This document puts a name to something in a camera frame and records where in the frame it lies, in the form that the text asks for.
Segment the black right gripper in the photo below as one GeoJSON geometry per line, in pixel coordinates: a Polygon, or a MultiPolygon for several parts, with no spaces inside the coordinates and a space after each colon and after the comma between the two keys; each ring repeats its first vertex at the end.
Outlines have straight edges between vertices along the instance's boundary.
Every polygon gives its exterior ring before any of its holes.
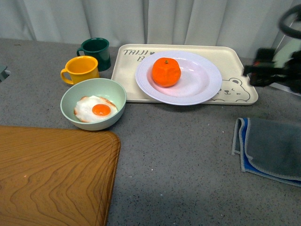
{"type": "Polygon", "coordinates": [[[265,87],[274,82],[284,83],[292,92],[301,92],[301,52],[295,51],[283,67],[273,61],[275,49],[260,48],[252,65],[246,65],[243,76],[250,75],[250,85],[265,87]]]}

